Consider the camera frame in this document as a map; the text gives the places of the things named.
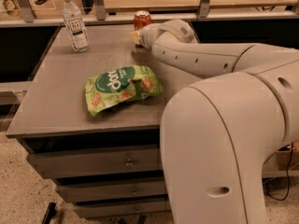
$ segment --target tile floor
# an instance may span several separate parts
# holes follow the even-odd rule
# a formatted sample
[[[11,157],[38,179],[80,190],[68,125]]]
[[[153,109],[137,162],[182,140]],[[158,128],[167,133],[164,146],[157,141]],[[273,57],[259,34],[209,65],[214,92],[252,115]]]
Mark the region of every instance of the tile floor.
[[[27,163],[26,151],[14,139],[0,133],[0,223],[39,224],[50,202],[57,203],[57,215],[51,224],[119,224],[123,218],[136,224],[139,216],[81,219],[72,211],[72,204],[64,203],[55,193],[55,185],[43,180]],[[291,178],[287,200],[275,201],[265,197],[267,215],[271,224],[299,223],[299,177]],[[282,197],[286,192],[287,178],[267,182],[265,188]],[[170,212],[147,214],[145,224],[173,224]]]

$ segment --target red can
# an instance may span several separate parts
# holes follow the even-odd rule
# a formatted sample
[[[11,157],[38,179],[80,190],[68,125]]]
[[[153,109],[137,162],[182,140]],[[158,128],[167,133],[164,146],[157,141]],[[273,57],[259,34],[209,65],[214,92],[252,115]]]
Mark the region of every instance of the red can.
[[[151,24],[151,17],[148,11],[137,11],[134,15],[134,29],[139,30]]]

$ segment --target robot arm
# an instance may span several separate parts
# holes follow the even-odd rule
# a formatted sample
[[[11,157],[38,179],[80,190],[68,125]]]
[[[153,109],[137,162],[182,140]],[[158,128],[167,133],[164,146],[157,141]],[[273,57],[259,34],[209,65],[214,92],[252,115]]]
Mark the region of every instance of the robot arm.
[[[151,49],[157,60],[202,78],[299,59],[296,49],[265,44],[198,44],[192,27],[182,20],[144,27],[139,44]]]
[[[263,162],[299,137],[299,52],[196,44],[187,23],[171,22],[180,25],[144,28],[141,44],[163,63],[209,77],[177,93],[161,121],[175,223],[266,224]]]

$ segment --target green chip bag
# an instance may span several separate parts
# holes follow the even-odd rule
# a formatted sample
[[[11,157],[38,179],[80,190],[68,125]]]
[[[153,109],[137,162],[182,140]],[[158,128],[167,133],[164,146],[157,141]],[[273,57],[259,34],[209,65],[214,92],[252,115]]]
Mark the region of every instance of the green chip bag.
[[[92,116],[121,102],[158,96],[163,87],[147,66],[132,65],[90,77],[85,85],[87,108]]]

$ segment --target water bottle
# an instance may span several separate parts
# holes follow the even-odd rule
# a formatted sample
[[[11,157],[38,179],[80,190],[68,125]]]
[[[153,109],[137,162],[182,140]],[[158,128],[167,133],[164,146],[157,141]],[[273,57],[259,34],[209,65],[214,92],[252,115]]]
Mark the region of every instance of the water bottle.
[[[70,34],[73,50],[83,52],[89,49],[89,40],[81,11],[72,0],[64,0],[62,13],[66,30]]]

